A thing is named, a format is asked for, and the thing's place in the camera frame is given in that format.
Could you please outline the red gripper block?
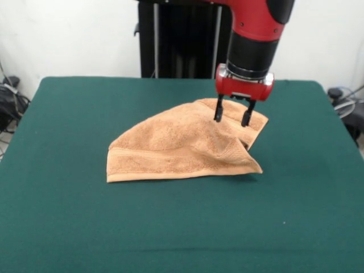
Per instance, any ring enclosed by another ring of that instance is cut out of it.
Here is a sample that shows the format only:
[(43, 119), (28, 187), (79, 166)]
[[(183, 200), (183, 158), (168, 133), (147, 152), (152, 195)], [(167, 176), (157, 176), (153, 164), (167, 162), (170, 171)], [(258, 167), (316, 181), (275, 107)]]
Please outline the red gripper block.
[(274, 74), (268, 73), (262, 80), (243, 80), (233, 76), (227, 69), (226, 64), (219, 64), (216, 70), (216, 91), (218, 93), (216, 111), (214, 120), (221, 122), (223, 116), (224, 96), (236, 96), (249, 98), (247, 110), (243, 114), (241, 125), (246, 127), (255, 108), (256, 101), (265, 101), (268, 99), (274, 87)]

